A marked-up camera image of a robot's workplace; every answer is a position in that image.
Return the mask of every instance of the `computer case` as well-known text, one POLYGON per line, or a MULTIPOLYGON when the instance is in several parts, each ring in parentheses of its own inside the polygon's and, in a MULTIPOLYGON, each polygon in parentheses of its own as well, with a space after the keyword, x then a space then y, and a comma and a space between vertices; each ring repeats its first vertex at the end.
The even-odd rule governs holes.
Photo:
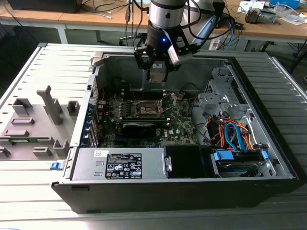
POLYGON ((8 0, 14 10, 57 11, 76 13, 82 0, 8 0))

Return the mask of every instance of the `power supply label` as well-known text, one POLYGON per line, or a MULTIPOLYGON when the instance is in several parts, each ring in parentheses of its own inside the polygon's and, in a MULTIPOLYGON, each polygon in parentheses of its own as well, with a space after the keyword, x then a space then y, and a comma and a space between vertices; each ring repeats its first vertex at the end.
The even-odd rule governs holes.
POLYGON ((140 153, 108 154, 105 175, 108 180, 141 179, 142 155, 140 153))

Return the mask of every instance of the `barcode sticker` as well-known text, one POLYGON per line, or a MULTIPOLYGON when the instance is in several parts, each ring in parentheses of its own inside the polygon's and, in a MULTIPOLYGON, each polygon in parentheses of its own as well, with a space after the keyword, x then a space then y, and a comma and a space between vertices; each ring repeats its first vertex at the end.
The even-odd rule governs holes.
POLYGON ((95 150, 94 157, 107 157, 109 150, 95 150))

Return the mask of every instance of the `blue cable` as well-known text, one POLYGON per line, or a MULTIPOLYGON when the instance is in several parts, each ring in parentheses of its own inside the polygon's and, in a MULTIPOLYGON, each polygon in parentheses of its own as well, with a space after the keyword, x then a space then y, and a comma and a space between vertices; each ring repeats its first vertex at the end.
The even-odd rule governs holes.
POLYGON ((226 48, 226 51, 230 48, 233 38, 234 38, 234 28, 231 28, 231 38, 230 38, 229 45, 228 45, 228 47, 226 48))
POLYGON ((240 149, 243 151, 243 152, 247 152, 248 150, 245 148, 245 145, 241 139, 241 133, 240 133, 240 129, 238 128, 238 126, 236 126, 236 124, 234 123, 228 123, 226 126, 225 126, 225 140, 227 141, 227 143, 235 150, 237 151, 235 145, 229 140, 229 136, 228 136, 228 128, 230 126, 233 126, 236 130, 236 136, 238 138, 238 143, 239 143, 239 146, 240 146, 240 149))

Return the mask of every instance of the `side panel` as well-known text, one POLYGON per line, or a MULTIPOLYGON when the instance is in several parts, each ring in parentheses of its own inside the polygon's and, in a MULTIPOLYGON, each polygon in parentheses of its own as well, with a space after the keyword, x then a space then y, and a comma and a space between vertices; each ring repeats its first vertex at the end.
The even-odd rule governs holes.
POLYGON ((198 183, 80 184, 52 188, 76 213, 170 211, 255 207, 277 193, 289 193, 298 180, 198 183))

